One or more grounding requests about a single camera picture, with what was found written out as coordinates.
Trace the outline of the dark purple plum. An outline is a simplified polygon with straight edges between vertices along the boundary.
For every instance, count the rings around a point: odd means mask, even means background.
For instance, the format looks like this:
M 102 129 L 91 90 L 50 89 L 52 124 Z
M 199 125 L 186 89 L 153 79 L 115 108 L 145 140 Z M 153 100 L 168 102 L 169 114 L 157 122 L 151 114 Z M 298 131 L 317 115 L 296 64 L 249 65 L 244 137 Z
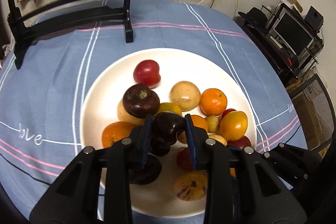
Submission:
M 148 114 L 156 114 L 161 103 L 157 93 L 144 84 L 135 84 L 130 87 L 124 93 L 122 102 L 128 114 L 141 119 Z

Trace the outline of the large red tomato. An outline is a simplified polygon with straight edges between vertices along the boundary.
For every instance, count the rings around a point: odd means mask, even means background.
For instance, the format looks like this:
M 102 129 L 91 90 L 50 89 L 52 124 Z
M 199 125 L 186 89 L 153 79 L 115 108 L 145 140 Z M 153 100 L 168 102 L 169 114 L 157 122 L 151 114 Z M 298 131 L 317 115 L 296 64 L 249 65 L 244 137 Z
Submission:
M 251 142 L 250 142 L 250 140 L 248 139 L 247 136 L 243 136 L 239 140 L 228 141 L 227 145 L 230 146 L 230 147 L 235 147 L 235 148 L 239 148 L 239 149 L 243 149 L 244 147 L 251 147 L 252 146 L 252 144 L 251 144 Z

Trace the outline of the orange fruit centre plate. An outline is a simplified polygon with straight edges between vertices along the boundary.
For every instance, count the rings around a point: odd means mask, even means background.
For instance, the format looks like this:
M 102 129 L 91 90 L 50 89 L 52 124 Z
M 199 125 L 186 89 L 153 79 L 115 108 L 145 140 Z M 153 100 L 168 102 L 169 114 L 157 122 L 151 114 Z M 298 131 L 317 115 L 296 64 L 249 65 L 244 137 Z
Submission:
M 202 128 L 206 132 L 208 132 L 209 127 L 208 127 L 208 124 L 207 124 L 207 121 L 205 120 L 205 118 L 203 118 L 199 115 L 191 115 L 191 120 L 192 120 L 194 126 Z M 184 144 L 187 143 L 186 133 L 184 131 L 178 136 L 178 140 L 180 142 L 184 143 Z

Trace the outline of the orange fruit plate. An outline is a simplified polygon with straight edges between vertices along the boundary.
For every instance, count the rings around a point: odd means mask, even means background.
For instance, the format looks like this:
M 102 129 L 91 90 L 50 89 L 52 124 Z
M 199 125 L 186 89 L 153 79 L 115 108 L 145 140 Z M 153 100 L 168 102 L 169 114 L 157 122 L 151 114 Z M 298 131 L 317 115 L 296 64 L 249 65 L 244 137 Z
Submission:
M 135 125 L 128 122 L 115 122 L 109 124 L 102 132 L 102 146 L 108 148 L 119 140 L 127 138 L 134 128 Z
M 207 121 L 205 120 L 205 118 L 203 118 L 199 115 L 191 115 L 191 120 L 192 120 L 194 126 L 202 128 L 206 132 L 208 132 L 209 127 L 208 127 L 208 124 L 207 124 Z M 184 131 L 178 136 L 178 140 L 180 142 L 184 143 L 184 144 L 187 143 L 186 133 Z

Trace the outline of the dark maroon plum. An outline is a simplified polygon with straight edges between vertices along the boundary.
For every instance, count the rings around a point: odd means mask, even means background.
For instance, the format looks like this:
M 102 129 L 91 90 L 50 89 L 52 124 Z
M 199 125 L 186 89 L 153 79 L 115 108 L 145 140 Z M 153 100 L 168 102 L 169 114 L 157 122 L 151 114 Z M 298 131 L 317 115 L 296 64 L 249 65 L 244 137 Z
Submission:
M 167 155 L 184 130 L 185 120 L 181 115 L 168 111 L 158 114 L 151 125 L 150 152 L 158 157 Z

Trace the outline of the small olive yellow fruit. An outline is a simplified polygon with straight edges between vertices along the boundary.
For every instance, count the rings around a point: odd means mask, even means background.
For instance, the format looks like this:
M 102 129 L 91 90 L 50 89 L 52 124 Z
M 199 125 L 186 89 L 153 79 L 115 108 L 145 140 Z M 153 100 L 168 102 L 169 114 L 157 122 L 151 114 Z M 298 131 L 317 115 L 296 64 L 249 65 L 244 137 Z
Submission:
M 209 133 L 216 133 L 219 127 L 219 119 L 215 115 L 207 116 L 205 118 L 207 125 L 208 125 L 208 132 Z

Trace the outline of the beige round fruit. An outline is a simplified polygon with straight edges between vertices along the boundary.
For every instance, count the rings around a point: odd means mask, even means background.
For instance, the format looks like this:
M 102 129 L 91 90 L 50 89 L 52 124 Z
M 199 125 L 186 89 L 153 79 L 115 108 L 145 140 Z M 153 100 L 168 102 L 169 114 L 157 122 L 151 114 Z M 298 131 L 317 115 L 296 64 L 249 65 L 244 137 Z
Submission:
M 201 93 L 192 82 L 179 81 L 171 88 L 170 99 L 182 111 L 190 111 L 198 106 L 201 100 Z

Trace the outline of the green yellow tomato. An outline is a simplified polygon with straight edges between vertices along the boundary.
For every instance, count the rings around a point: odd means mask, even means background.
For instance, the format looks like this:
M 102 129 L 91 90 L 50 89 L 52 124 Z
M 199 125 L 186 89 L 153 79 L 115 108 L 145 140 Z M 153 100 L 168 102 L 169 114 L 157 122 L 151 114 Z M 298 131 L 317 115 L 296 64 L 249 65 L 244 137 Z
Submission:
M 163 113 L 163 112 L 171 112 L 171 113 L 175 113 L 175 114 L 178 114 L 178 115 L 182 115 L 182 110 L 181 108 L 174 104 L 174 103 L 171 103 L 171 102 L 163 102 L 159 105 L 159 109 L 157 111 L 157 115 L 160 114 L 160 113 Z

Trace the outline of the orange fruit left plate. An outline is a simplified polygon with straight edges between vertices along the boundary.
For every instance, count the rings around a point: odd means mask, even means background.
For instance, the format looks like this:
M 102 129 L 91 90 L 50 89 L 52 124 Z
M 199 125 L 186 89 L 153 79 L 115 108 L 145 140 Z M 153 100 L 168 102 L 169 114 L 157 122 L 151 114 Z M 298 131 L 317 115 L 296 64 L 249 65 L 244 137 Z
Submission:
M 135 125 L 128 122 L 115 122 L 109 124 L 102 132 L 102 146 L 108 148 L 119 140 L 127 138 L 134 128 Z

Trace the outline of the orange tangerine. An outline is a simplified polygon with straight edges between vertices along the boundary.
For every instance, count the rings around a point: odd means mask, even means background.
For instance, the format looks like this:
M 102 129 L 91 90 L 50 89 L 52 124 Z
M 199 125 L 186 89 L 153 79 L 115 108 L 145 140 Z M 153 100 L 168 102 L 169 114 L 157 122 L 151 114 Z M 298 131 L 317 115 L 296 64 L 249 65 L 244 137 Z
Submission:
M 219 116 L 226 110 L 227 104 L 227 96 L 220 89 L 209 88 L 201 94 L 199 107 L 206 116 Z

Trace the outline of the pale peach fruit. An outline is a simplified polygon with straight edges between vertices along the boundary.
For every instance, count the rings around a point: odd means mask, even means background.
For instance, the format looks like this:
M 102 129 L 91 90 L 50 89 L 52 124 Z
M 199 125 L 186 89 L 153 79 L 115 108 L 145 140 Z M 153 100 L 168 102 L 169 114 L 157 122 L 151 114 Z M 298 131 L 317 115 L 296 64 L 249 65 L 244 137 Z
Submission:
M 141 126 L 144 124 L 145 119 L 136 118 L 130 115 L 123 106 L 123 101 L 121 100 L 117 106 L 117 117 L 121 122 L 131 123 L 135 126 Z

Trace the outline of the dark plum top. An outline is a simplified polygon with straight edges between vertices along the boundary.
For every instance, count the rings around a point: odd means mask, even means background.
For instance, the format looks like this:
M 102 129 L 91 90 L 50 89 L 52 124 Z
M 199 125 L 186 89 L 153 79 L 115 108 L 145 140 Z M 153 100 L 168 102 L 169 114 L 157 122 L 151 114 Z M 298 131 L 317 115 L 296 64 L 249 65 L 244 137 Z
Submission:
M 162 171 L 161 162 L 153 155 L 147 157 L 144 166 L 136 166 L 129 169 L 129 183 L 147 185 L 154 182 Z

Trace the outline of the small red tomato on plate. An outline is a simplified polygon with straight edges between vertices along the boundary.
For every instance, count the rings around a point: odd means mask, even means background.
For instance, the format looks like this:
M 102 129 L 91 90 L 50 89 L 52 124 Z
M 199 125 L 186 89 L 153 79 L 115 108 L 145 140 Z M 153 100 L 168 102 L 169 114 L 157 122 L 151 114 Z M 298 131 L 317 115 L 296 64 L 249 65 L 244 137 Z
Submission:
M 226 110 L 222 113 L 221 117 L 224 118 L 228 113 L 233 112 L 233 111 L 236 111 L 236 110 L 235 110 L 235 109 L 232 109 L 232 108 L 230 108 L 230 109 L 226 109 Z

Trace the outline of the yellow orange tomato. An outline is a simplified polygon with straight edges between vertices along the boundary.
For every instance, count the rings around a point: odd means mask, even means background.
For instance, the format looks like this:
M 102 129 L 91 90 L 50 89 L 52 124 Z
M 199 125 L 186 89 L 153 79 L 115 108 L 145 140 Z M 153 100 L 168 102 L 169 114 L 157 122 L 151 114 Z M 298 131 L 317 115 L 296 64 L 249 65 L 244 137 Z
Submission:
M 226 114 L 220 123 L 220 134 L 226 141 L 241 139 L 248 127 L 248 117 L 243 111 L 231 111 Z

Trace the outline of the white round plate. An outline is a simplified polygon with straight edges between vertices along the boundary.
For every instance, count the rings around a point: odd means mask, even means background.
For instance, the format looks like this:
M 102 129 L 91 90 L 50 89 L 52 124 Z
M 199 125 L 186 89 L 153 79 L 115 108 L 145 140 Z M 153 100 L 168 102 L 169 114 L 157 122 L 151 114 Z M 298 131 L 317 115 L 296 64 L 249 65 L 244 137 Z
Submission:
M 126 128 L 138 124 L 123 107 L 125 92 L 134 85 L 135 67 L 144 60 L 154 60 L 159 65 L 161 81 L 154 89 L 162 103 L 170 102 L 174 85 L 182 88 L 192 83 L 201 92 L 209 88 L 221 90 L 228 106 L 247 116 L 246 136 L 256 145 L 257 133 L 252 109 L 242 89 L 219 65 L 197 54 L 170 48 L 155 48 L 129 54 L 107 67 L 93 82 L 85 98 L 80 117 L 80 139 L 83 147 L 95 149 L 109 147 L 112 138 L 105 128 L 118 123 Z M 183 201 L 173 192 L 175 180 L 183 174 L 178 164 L 178 154 L 185 144 L 178 140 L 182 131 L 183 115 L 166 111 L 157 114 L 152 123 L 154 156 L 161 162 L 158 178 L 147 185 L 132 184 L 130 199 L 134 211 L 164 218 L 185 218 L 203 214 L 206 199 Z

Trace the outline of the red plum on plate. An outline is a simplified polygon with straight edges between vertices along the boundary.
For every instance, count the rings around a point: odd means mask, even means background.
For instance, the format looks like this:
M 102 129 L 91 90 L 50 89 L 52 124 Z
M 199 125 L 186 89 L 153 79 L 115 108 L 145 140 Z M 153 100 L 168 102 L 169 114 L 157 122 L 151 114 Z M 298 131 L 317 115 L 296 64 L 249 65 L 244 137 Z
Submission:
M 135 67 L 133 79 L 136 83 L 147 85 L 151 89 L 157 87 L 161 82 L 159 64 L 154 60 L 144 60 L 140 62 Z

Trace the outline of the tan onion like fruit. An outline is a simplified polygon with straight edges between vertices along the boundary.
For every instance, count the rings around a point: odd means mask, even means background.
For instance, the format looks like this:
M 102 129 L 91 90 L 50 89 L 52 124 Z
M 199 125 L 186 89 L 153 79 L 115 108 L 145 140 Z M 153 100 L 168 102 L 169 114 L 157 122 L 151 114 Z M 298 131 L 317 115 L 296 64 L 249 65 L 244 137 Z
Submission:
M 180 200 L 196 201 L 207 194 L 207 187 L 207 172 L 198 170 L 179 176 L 173 183 L 173 192 Z

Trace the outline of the orange fruit on cloth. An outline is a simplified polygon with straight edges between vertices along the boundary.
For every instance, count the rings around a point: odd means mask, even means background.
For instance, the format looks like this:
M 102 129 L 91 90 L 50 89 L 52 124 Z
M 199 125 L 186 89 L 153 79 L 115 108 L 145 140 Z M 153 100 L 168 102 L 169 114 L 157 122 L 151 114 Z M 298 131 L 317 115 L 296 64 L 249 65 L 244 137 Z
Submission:
M 232 177 L 236 177 L 236 172 L 235 172 L 235 169 L 234 168 L 230 168 L 230 175 Z

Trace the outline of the blue striped tablecloth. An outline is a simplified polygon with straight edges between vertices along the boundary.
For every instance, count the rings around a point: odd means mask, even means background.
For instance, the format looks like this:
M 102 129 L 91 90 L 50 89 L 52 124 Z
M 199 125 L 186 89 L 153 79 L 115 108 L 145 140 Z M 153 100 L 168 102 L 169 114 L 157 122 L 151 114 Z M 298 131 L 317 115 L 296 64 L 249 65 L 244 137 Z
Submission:
M 223 13 L 164 0 L 132 0 L 134 40 L 122 25 L 96 22 L 30 46 L 20 69 L 9 54 L 1 70 L 1 184 L 25 216 L 80 151 L 84 98 L 118 59 L 148 48 L 201 55 L 240 85 L 257 126 L 257 147 L 306 147 L 297 113 L 259 49 Z

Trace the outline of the computer monitor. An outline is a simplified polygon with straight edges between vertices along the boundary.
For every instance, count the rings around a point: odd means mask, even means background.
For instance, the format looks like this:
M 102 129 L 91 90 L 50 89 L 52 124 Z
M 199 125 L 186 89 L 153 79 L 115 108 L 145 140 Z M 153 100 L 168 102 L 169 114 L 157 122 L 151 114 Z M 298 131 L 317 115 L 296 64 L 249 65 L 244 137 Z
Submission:
M 313 35 L 287 9 L 281 10 L 280 18 L 270 32 L 297 56 L 302 55 L 314 41 Z

